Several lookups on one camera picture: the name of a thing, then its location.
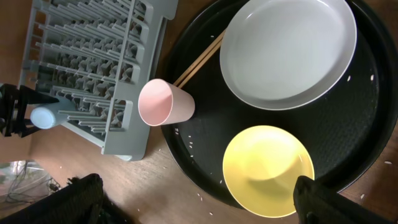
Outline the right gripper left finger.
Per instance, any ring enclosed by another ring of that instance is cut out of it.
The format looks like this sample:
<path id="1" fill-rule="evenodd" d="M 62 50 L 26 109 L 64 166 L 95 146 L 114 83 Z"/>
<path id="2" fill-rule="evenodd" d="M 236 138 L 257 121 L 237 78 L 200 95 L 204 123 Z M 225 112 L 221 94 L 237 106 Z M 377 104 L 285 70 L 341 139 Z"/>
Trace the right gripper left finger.
<path id="1" fill-rule="evenodd" d="M 98 174 L 73 178 L 67 187 L 2 218 L 1 224 L 97 223 L 103 199 L 103 181 Z"/>

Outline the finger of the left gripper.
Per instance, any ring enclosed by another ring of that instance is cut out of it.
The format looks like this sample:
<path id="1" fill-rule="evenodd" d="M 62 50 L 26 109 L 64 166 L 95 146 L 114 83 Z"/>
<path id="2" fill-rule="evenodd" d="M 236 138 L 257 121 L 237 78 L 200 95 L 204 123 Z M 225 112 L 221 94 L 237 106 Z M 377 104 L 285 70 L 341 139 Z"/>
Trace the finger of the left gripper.
<path id="1" fill-rule="evenodd" d="M 34 126 L 30 119 L 4 119 L 1 118 L 1 135 L 4 137 L 11 137 L 12 134 L 17 134 L 20 138 L 24 138 L 39 130 Z"/>
<path id="2" fill-rule="evenodd" d="M 1 85 L 1 101 L 7 105 L 22 103 L 23 105 L 39 105 L 58 103 L 59 99 L 39 93 L 27 86 L 21 85 L 17 87 L 11 84 Z"/>

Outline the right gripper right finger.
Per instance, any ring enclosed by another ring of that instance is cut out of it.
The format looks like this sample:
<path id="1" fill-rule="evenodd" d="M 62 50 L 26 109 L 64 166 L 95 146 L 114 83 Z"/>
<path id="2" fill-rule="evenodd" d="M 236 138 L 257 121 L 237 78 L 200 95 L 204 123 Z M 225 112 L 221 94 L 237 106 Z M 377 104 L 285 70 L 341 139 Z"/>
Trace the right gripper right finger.
<path id="1" fill-rule="evenodd" d="M 295 184 L 294 207 L 300 224 L 391 224 L 303 175 Z"/>

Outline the blue cup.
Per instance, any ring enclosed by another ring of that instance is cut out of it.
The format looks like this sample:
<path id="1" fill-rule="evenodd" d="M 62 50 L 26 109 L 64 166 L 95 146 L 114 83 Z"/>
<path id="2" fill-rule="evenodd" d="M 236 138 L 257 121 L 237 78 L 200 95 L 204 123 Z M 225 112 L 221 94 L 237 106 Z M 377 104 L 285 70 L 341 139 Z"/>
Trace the blue cup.
<path id="1" fill-rule="evenodd" d="M 47 103 L 36 106 L 31 114 L 32 124 L 40 129 L 50 129 L 68 121 L 66 114 L 60 114 L 60 110 L 76 111 L 74 102 L 67 98 L 56 96 L 57 103 Z"/>

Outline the pink cup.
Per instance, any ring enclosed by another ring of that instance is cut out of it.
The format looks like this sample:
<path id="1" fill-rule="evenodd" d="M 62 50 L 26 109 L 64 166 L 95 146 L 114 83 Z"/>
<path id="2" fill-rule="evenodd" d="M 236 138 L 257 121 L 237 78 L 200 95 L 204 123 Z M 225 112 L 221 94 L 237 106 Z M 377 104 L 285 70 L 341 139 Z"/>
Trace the pink cup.
<path id="1" fill-rule="evenodd" d="M 186 91 L 162 79 L 153 79 L 139 94 L 138 110 L 149 126 L 181 123 L 193 116 L 195 101 Z"/>

